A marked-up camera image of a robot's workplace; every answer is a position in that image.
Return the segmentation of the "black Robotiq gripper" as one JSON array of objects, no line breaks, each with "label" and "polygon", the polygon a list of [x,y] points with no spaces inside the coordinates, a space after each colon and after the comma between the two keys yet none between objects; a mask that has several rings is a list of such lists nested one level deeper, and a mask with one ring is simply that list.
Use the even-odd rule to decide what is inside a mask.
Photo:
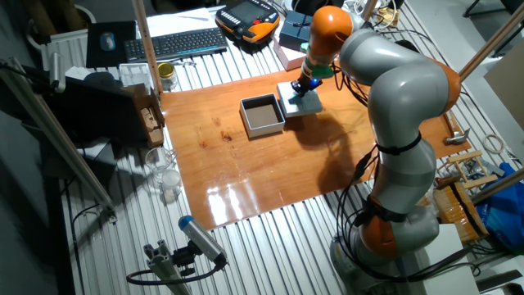
[{"label": "black Robotiq gripper", "polygon": [[291,82],[291,87],[295,93],[304,97],[309,91],[316,89],[319,86],[318,78],[309,78],[307,76],[299,78],[297,81]]}]

